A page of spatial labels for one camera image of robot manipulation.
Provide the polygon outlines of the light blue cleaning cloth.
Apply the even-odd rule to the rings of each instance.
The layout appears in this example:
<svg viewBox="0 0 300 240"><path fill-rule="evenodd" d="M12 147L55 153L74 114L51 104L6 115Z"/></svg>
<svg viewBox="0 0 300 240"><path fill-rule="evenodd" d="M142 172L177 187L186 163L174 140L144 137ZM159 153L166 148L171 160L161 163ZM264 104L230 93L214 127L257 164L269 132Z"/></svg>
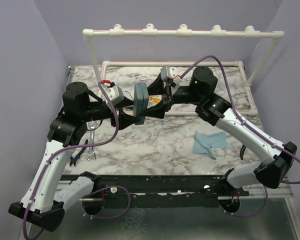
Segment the light blue cleaning cloth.
<svg viewBox="0 0 300 240"><path fill-rule="evenodd" d="M192 153L216 160L217 156L213 149L225 149L227 147L227 134L224 131L212 134L201 134L196 131Z"/></svg>

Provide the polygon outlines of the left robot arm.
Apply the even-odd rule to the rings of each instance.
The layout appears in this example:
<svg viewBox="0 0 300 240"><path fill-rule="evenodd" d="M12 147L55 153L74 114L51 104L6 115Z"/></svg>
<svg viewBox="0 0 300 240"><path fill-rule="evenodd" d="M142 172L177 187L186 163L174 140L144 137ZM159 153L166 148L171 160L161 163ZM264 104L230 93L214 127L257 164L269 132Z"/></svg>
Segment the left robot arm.
<svg viewBox="0 0 300 240"><path fill-rule="evenodd" d="M83 82L72 82L62 95L63 107L51 123L46 148L37 173L24 197L10 205L8 212L23 220L23 230L31 223L42 230L55 231L66 211L81 197L96 197L101 190L98 177L84 173L61 193L56 193L66 164L75 149L82 149L81 138L88 130L88 123L111 119L114 134L103 142L86 144L100 147L112 142L122 130L137 122L122 108L133 104L120 87L102 80L98 83L104 98L94 94Z"/></svg>

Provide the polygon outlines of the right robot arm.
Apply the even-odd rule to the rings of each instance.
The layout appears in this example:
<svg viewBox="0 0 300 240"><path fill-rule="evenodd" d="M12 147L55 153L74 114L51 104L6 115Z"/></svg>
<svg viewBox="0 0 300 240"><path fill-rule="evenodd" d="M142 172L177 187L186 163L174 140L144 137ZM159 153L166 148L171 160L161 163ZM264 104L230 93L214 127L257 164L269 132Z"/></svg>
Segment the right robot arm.
<svg viewBox="0 0 300 240"><path fill-rule="evenodd" d="M229 101L215 93L218 83L213 71L206 66L196 67L189 85L181 86L173 67L165 66L148 88L150 96L160 95L161 101L143 112L144 116L162 119L174 104L193 104L195 112L205 122L227 132L260 160L259 164L242 168L231 168L221 178L219 189L230 196L237 189L262 184L276 189L292 166L291 155L297 151L292 143L283 143L267 135L240 116Z"/></svg>

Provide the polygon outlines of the blue-grey glasses case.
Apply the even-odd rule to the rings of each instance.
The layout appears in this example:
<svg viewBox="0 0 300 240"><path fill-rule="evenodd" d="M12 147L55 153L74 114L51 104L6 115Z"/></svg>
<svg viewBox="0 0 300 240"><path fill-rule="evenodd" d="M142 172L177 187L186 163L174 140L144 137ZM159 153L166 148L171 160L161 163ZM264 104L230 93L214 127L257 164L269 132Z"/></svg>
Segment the blue-grey glasses case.
<svg viewBox="0 0 300 240"><path fill-rule="evenodd" d="M143 125L145 116L141 115L148 108L149 93L145 82L137 82L134 85L133 116L137 118L135 125Z"/></svg>

